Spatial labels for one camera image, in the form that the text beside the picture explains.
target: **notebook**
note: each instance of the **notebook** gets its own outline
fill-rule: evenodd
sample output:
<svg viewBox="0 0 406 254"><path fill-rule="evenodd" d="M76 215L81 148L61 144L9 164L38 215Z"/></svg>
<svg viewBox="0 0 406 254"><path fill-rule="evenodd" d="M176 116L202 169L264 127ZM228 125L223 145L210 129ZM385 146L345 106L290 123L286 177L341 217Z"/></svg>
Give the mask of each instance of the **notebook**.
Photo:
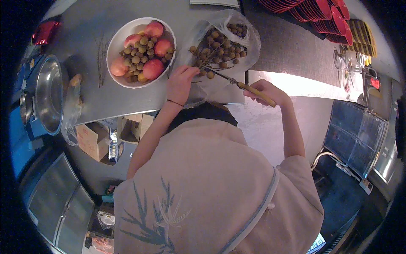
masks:
<svg viewBox="0 0 406 254"><path fill-rule="evenodd" d="M238 0L190 0L191 4L214 4L239 8Z"/></svg>

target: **wooden knife handle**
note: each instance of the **wooden knife handle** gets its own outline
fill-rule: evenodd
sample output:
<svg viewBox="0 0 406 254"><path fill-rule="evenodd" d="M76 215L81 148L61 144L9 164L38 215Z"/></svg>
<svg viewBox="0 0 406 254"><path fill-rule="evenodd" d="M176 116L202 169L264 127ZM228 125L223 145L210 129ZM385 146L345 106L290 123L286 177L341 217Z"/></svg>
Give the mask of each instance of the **wooden knife handle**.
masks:
<svg viewBox="0 0 406 254"><path fill-rule="evenodd" d="M272 108L274 108L276 106L276 103L271 98L266 96L263 92L258 91L257 89L255 89L253 87L250 87L249 85L246 85L246 84L244 84L242 82L238 82L237 86L244 89L244 90L247 90L247 91L255 94L256 96L259 96L261 99L266 101L266 103L268 103L269 106L271 106Z"/></svg>

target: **plastic wrap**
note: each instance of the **plastic wrap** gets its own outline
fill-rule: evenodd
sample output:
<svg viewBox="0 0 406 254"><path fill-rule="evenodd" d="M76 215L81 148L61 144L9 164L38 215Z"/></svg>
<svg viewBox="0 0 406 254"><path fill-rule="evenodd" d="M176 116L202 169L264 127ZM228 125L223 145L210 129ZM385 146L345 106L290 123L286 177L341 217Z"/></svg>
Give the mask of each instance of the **plastic wrap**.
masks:
<svg viewBox="0 0 406 254"><path fill-rule="evenodd" d="M80 100L80 82L82 75L77 74L69 82L66 93L65 106L63 108L63 118L61 132L66 143L71 146L78 146L78 139L74 124L82 112L82 101Z"/></svg>
<svg viewBox="0 0 406 254"><path fill-rule="evenodd" d="M116 223L114 215L105 211L98 211L97 219L99 220L102 229L112 228Z"/></svg>
<svg viewBox="0 0 406 254"><path fill-rule="evenodd" d="M233 34L227 29L227 24L241 24L247 26L247 34L242 39L237 35ZM215 27L222 34L226 35L229 40L239 43L247 48L247 56L244 58L239 58L240 62L235 65L232 69L225 69L220 71L224 75L232 76L233 73L245 72L251 68L259 59L259 51L261 49L261 38L258 31L252 26L252 24L238 11L232 9L226 9L222 11L216 11L213 14L206 17L205 20L199 20L196 25L192 28L189 37L186 37L181 44L181 49L177 52L177 57L173 68L177 68L181 65L192 65L194 61L194 56L189 52L191 46L198 46L206 32L211 28ZM215 76L214 79L195 77L193 82L201 81L198 83L193 83L190 94L193 96L189 98L186 103L186 107L196 106L204 101L211 94L226 87L230 82Z"/></svg>
<svg viewBox="0 0 406 254"><path fill-rule="evenodd" d="M104 237L93 237L92 247L105 254L114 253L114 243L112 239L107 239Z"/></svg>

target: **bracelet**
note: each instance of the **bracelet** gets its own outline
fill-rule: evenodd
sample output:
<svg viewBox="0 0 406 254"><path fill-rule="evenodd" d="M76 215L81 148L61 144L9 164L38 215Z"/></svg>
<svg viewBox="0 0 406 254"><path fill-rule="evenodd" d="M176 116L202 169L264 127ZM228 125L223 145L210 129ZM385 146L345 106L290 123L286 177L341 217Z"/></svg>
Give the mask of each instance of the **bracelet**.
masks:
<svg viewBox="0 0 406 254"><path fill-rule="evenodd" d="M173 102L173 103L178 104L179 106L183 107L183 105L182 105L182 104L179 104L179 103L177 103L177 102L174 102L173 100L169 100L169 99L167 99L167 101L169 101L169 102Z"/></svg>

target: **embroidered bamboo pattern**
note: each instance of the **embroidered bamboo pattern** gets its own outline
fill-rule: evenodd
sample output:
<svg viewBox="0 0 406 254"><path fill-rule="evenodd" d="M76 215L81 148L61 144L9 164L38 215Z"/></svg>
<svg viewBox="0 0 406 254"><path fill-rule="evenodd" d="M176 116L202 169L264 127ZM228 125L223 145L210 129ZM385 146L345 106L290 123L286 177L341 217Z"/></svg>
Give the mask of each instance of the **embroidered bamboo pattern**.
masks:
<svg viewBox="0 0 406 254"><path fill-rule="evenodd" d="M152 225L152 228L149 228L146 225L148 202L147 202L147 195L145 193L145 189L144 189L144 204L142 205L140 196L139 196L137 188L135 186L135 182L133 182L140 220L138 220L137 218L132 216L125 209L124 209L124 212L127 214L127 216L129 218L126 218L124 216L121 218L124 221L137 225L141 229L141 235L134 234L134 233L122 230L122 229L120 229L120 231L123 232L124 234L134 237L142 242L150 243L150 244L154 244L154 245L161 245L161 247L160 247L161 251L157 252L155 254L163 254L164 252L176 253L175 246L168 235L169 227L170 226L181 227L176 224L183 221L189 215L189 213L191 212L191 209L189 211L187 211L186 213L182 214L181 216L179 216L178 218L176 217L176 214L177 214L180 204L181 204L181 199L182 199L182 196L181 196L178 201L178 204L176 205L175 211L172 214L171 206L173 205L173 199L174 199L175 195L174 194L171 195L171 186L170 186L169 182L166 185L165 181L162 177L161 177L161 182L162 182L162 186L165 190L166 196L165 196L165 198L161 199L162 202L158 197L158 209L155 205L154 200L152 200L152 207L153 207L154 216L155 216L155 222Z"/></svg>

